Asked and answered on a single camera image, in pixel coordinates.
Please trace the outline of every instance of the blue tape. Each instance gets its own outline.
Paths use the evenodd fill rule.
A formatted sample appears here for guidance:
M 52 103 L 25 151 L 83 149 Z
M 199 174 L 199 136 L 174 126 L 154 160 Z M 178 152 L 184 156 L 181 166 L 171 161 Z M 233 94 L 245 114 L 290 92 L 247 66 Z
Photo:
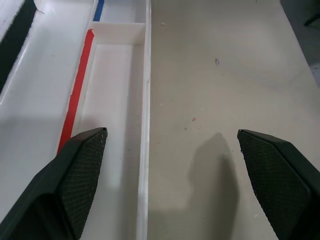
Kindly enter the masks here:
M 105 4 L 105 0 L 99 0 L 98 5 L 96 6 L 93 21 L 95 21 L 95 22 L 100 21 L 100 17 L 101 17 L 102 9 L 104 8 L 104 4 Z

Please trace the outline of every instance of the red tape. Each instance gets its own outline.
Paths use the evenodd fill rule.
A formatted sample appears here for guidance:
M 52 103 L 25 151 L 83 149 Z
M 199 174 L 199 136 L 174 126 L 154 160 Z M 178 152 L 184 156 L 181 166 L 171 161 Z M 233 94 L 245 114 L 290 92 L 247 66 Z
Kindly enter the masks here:
M 81 88 L 84 82 L 91 45 L 94 40 L 94 37 L 95 35 L 93 33 L 93 30 L 92 29 L 88 30 L 85 36 L 84 47 L 83 47 L 81 58 L 80 58 L 78 72 L 75 77 L 75 83 L 74 83 L 72 94 L 69 100 L 68 112 L 66 113 L 65 120 L 64 120 L 60 143 L 57 151 L 58 153 L 60 152 L 61 148 L 64 146 L 66 141 L 68 141 L 71 138 L 71 133 L 74 127 L 78 103 L 80 99 Z

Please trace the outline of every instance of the red stripe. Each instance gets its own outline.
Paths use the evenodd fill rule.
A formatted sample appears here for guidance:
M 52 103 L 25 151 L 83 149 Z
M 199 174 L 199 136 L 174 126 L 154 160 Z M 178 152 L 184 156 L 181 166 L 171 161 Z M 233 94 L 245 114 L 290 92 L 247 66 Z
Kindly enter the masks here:
M 58 147 L 58 153 L 60 152 L 61 148 L 64 146 L 66 141 L 68 141 L 71 138 L 71 133 L 72 133 L 72 129 L 73 129 L 75 118 L 76 118 L 76 112 L 77 112 L 78 102 L 80 98 L 81 88 L 84 82 L 86 68 L 87 68 L 89 55 L 90 55 L 90 49 L 91 49 L 92 42 L 94 40 L 94 36 L 95 35 L 92 29 L 90 29 L 86 33 L 84 47 L 82 50 L 80 63 L 78 67 L 78 72 L 75 77 L 73 91 L 69 100 L 68 112 L 66 113 L 66 117 L 64 120 L 60 143 Z

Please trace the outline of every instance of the black strip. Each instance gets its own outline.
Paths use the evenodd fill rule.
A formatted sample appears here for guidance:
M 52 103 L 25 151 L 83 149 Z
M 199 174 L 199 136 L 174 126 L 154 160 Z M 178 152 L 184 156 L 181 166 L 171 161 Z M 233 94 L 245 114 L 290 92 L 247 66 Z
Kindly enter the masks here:
M 0 42 L 0 92 L 26 40 L 36 11 L 34 0 L 25 0 Z

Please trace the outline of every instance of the beige surface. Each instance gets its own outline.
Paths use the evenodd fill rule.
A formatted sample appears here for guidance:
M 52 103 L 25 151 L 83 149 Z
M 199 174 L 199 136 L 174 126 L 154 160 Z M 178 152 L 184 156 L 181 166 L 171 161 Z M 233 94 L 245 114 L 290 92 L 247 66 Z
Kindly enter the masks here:
M 238 129 L 320 169 L 320 91 L 279 1 L 153 0 L 150 124 L 149 240 L 277 239 Z

